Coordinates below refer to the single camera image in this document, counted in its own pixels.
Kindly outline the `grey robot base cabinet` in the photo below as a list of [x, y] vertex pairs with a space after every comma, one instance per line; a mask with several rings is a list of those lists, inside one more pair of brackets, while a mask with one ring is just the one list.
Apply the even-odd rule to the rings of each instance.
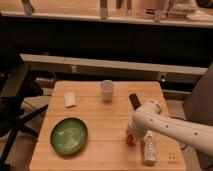
[[182, 106], [188, 121], [213, 126], [213, 62]]

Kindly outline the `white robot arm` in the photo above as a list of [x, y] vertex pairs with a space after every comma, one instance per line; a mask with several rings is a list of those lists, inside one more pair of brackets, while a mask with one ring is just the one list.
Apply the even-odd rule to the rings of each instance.
[[158, 132], [213, 156], [213, 126], [173, 119], [159, 114], [160, 104], [149, 99], [143, 104], [132, 100], [134, 112], [128, 130], [143, 138], [148, 130]]

